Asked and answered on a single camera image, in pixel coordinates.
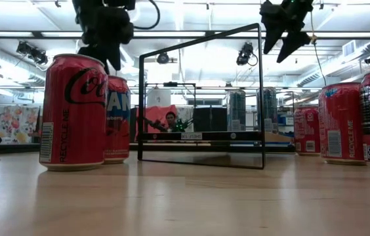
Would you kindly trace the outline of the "red Fanta strawberry can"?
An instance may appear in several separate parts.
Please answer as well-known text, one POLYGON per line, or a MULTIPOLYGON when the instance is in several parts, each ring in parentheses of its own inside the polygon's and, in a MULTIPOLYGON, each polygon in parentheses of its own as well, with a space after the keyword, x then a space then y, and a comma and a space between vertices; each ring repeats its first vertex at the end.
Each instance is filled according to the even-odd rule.
POLYGON ((104 164, 122 163, 129 157, 131 92, 124 78, 108 76, 104 164))

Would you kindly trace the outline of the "ceiling light strip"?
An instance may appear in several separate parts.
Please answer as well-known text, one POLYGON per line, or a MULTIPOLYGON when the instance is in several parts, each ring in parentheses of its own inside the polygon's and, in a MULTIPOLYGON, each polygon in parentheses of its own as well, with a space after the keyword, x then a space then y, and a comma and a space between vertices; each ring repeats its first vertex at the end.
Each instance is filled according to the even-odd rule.
POLYGON ((336 38, 336 37, 370 37, 370 32, 317 32, 318 37, 336 38))
POLYGON ((136 31, 135 37, 204 37, 204 31, 136 31))
POLYGON ((44 37, 81 37, 80 31, 43 31, 41 33, 44 37))
POLYGON ((0 37, 33 37, 28 31, 0 31, 0 37))

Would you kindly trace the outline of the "white patterned cloth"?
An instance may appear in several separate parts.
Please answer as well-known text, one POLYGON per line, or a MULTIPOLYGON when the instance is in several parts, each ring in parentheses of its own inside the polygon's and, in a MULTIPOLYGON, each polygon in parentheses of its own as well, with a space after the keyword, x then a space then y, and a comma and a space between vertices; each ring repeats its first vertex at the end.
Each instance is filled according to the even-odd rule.
POLYGON ((184 132, 194 131, 194 109, 193 107, 177 107, 176 124, 184 132))

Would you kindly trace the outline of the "white cylinder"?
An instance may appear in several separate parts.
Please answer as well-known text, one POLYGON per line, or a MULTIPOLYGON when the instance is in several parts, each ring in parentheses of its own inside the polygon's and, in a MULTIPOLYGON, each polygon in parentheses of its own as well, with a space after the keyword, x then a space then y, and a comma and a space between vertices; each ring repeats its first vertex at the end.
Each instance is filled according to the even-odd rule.
POLYGON ((147 93, 147 106, 167 107, 171 105, 171 91, 164 88, 152 88, 147 93))

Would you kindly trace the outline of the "ceiling air vent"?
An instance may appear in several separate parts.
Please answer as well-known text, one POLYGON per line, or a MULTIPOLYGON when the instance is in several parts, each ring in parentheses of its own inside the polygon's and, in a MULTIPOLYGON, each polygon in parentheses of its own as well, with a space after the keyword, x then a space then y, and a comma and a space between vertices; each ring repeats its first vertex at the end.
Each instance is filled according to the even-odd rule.
POLYGON ((345 57, 350 56, 356 51, 356 40, 351 40, 342 46, 342 53, 345 57))

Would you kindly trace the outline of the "person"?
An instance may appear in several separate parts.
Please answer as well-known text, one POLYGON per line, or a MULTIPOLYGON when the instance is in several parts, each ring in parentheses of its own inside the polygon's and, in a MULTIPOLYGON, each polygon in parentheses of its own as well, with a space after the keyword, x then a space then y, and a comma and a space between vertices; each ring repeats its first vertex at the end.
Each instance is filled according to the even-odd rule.
POLYGON ((169 111, 166 116, 167 130, 169 132, 176 132, 176 114, 172 111, 169 111))

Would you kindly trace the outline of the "red Coca-Cola can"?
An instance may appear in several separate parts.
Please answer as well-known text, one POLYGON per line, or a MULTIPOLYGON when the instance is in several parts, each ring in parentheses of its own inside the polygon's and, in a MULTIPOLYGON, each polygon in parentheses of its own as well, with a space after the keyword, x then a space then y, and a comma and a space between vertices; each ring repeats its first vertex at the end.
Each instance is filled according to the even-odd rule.
POLYGON ((108 76, 89 56, 58 54, 47 70, 39 162, 48 170, 104 162, 108 76))

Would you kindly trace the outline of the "black ceiling beam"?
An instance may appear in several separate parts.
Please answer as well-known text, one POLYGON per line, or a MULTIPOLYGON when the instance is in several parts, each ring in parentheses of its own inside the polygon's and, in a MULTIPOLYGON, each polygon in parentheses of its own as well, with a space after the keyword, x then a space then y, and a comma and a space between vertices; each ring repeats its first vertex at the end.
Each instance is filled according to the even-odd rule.
MULTIPOLYGON (((45 40, 51 40, 51 39, 80 39, 81 37, 44 37, 41 33, 42 31, 29 31, 29 32, 32 32, 33 34, 33 37, 0 37, 0 39, 45 39, 45 40)), ((210 36, 210 35, 214 35, 216 34, 217 32, 216 31, 204 31, 205 32, 205 36, 204 37, 207 37, 207 36, 210 36)), ((316 37, 318 37, 316 35, 317 32, 337 32, 337 31, 315 31, 315 32, 311 32, 309 31, 307 34, 309 36, 312 36, 312 35, 315 35, 316 37)), ((340 31, 340 32, 370 32, 370 31, 340 31)), ((200 38, 200 37, 135 37, 133 36, 135 39, 197 39, 197 38, 200 38)), ((359 40, 366 40, 366 39, 370 39, 369 38, 366 38, 366 37, 336 37, 336 38, 325 38, 325 37, 318 37, 320 39, 329 39, 329 40, 343 40, 343 39, 359 39, 359 40)))

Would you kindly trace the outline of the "silver ventilation duct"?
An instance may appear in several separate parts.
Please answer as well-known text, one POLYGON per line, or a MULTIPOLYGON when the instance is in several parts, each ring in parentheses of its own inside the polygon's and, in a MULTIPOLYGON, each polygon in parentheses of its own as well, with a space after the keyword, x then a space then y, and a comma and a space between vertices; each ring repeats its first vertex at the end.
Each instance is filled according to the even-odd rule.
POLYGON ((40 87, 45 85, 46 73, 22 57, 0 50, 0 74, 15 83, 40 87))

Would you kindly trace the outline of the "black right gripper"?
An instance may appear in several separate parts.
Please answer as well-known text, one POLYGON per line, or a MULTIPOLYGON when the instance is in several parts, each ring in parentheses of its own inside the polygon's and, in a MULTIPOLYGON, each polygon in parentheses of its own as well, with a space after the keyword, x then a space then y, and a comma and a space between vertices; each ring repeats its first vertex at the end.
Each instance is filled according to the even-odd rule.
POLYGON ((261 22, 266 28, 264 54, 268 54, 284 31, 289 32, 283 40, 277 63, 281 63, 294 51, 304 45, 309 45, 311 37, 300 30, 304 27, 304 19, 313 10, 313 0, 283 0, 273 4, 265 0, 260 6, 261 22))

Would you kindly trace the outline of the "black background rig frame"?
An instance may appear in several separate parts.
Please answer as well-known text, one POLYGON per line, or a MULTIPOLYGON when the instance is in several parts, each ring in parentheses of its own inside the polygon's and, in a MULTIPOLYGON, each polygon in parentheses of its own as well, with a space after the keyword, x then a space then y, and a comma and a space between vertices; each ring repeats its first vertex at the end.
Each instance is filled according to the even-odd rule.
POLYGON ((147 107, 147 93, 154 88, 168 89, 171 91, 171 105, 177 107, 193 107, 196 108, 196 92, 197 87, 195 83, 146 83, 144 85, 144 105, 147 107))

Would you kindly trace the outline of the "blue bin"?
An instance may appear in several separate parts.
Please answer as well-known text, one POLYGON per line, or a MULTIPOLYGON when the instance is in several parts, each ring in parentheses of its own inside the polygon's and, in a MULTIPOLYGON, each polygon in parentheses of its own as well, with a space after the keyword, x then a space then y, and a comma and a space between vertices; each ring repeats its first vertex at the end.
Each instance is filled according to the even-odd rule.
POLYGON ((294 117, 292 115, 279 114, 277 117, 279 126, 293 126, 294 117))

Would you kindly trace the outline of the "red can with blue logo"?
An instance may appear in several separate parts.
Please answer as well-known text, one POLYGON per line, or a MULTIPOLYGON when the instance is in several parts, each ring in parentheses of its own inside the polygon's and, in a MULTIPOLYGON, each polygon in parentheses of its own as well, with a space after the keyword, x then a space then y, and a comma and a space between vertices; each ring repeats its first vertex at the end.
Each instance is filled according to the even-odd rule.
POLYGON ((337 165, 364 165, 360 84, 336 83, 319 94, 321 158, 337 165))

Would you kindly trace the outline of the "red can with white print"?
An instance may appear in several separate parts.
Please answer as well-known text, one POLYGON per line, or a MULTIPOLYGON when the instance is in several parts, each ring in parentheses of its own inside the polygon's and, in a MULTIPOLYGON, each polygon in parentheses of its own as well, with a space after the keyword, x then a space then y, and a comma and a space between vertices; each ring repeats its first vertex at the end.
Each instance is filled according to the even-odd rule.
POLYGON ((317 106, 299 106, 294 112, 295 149, 299 155, 319 155, 319 111, 317 106))

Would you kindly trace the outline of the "wooden shelf with black frame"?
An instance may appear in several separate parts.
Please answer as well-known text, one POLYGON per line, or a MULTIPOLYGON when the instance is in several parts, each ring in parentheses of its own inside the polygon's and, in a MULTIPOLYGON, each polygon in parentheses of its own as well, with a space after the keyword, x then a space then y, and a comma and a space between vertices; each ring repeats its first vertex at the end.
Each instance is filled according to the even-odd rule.
POLYGON ((160 132, 147 133, 144 128, 145 118, 145 93, 146 83, 144 79, 144 61, 146 58, 161 54, 162 52, 169 52, 172 50, 190 47, 200 43, 206 43, 215 39, 225 39, 231 35, 242 33, 245 31, 257 31, 258 40, 258 70, 259 70, 259 89, 260 89, 260 103, 257 104, 259 108, 263 108, 262 101, 264 99, 263 91, 263 70, 262 70, 262 30, 258 23, 249 24, 239 28, 214 33, 205 37, 194 39, 193 41, 181 43, 175 46, 167 47, 161 50, 155 50, 142 54, 139 56, 139 76, 138 76, 138 132, 137 132, 137 159, 145 161, 143 153, 145 151, 161 151, 164 145, 146 146, 147 141, 163 141, 173 142, 177 141, 176 146, 171 146, 173 151, 183 152, 232 152, 232 153, 259 153, 261 154, 259 166, 248 166, 248 169, 262 170, 266 166, 266 152, 280 152, 281 147, 268 147, 268 142, 292 142, 293 139, 288 136, 275 134, 273 132, 266 132, 264 121, 259 124, 259 129, 256 131, 221 131, 221 132, 160 132))

